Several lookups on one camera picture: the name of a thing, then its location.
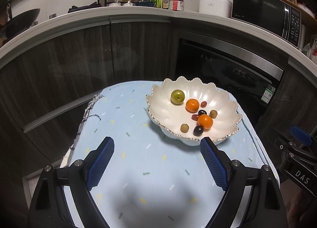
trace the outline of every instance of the oven control panel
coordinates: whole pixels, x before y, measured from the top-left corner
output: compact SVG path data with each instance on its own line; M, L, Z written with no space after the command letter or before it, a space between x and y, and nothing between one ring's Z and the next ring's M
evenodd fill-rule
M301 12L293 7L290 7L290 24L287 41L295 47L298 47L299 36L301 33Z

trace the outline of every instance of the tangerine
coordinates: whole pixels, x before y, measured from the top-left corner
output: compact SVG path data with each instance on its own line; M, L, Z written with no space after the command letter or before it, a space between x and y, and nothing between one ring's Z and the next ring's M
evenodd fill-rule
M205 130L209 130L212 127L214 121L210 116L202 114L198 117L197 123L198 125L202 126Z
M195 113L199 109L199 102L197 99L191 98L186 102L186 110Z

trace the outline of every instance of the light blue tablecloth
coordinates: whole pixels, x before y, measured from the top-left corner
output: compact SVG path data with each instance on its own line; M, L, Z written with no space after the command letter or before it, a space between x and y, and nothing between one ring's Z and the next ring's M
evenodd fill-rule
M115 152L91 194L112 228L201 228L216 210L224 192L217 187L199 151L166 137L151 122L145 96L153 84L131 81L105 88L89 112L70 163L84 159L105 136L115 141ZM269 164L278 179L250 121L241 109L239 131L218 145L231 159L260 168ZM77 227L83 227L69 187L67 203ZM248 202L244 192L232 227L237 227Z

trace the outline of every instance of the green apple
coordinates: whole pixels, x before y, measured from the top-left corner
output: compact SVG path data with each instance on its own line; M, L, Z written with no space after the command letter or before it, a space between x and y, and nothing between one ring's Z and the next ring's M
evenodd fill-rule
M171 101L175 105L180 105L185 100L185 94L179 89L175 89L171 94Z

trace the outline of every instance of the microwave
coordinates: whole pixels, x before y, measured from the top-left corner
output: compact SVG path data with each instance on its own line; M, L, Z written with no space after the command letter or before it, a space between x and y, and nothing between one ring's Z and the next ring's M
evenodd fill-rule
M301 12L281 0L233 0L231 18L263 28L298 48Z

